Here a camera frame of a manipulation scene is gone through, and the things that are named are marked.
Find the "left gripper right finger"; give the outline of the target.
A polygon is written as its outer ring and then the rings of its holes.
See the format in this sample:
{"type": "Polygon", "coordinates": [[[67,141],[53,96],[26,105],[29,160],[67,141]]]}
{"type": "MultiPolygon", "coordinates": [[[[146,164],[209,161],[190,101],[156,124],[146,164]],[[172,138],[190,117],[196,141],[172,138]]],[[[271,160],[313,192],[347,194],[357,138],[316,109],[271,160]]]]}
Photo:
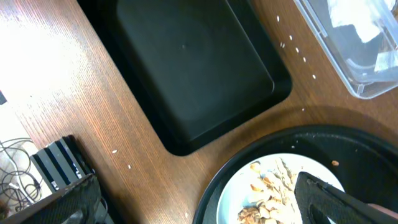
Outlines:
{"type": "Polygon", "coordinates": [[[304,224],[395,224],[397,219],[360,202],[334,186],[300,172],[294,190],[304,224]]]}

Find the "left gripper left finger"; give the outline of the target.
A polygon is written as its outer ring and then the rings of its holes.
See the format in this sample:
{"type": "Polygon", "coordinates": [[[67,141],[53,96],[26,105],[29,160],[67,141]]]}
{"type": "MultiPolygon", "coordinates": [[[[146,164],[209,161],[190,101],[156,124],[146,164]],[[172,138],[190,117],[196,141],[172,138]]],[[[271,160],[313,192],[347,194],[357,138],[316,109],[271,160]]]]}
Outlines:
{"type": "Polygon", "coordinates": [[[1,224],[94,223],[100,199],[98,179],[89,174],[2,220],[1,224]]]}

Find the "white tissue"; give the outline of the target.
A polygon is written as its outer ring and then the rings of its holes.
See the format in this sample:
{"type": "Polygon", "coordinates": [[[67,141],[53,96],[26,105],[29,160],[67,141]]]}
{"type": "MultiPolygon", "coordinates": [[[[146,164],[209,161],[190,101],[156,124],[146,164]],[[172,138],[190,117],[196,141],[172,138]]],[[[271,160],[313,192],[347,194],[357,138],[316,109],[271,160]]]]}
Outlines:
{"type": "Polygon", "coordinates": [[[385,11],[373,3],[367,0],[327,0],[332,27],[352,25],[362,43],[368,43],[386,28],[381,19],[385,11]]]}

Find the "gold coffee sachet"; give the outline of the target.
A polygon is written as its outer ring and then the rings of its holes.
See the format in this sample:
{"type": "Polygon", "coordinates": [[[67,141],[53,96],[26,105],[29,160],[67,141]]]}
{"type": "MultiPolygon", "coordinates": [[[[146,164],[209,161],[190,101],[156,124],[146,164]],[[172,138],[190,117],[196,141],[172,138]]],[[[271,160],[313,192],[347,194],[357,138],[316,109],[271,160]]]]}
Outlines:
{"type": "Polygon", "coordinates": [[[397,70],[397,43],[388,28],[382,23],[380,25],[382,26],[382,38],[374,71],[379,73],[397,70]]]}

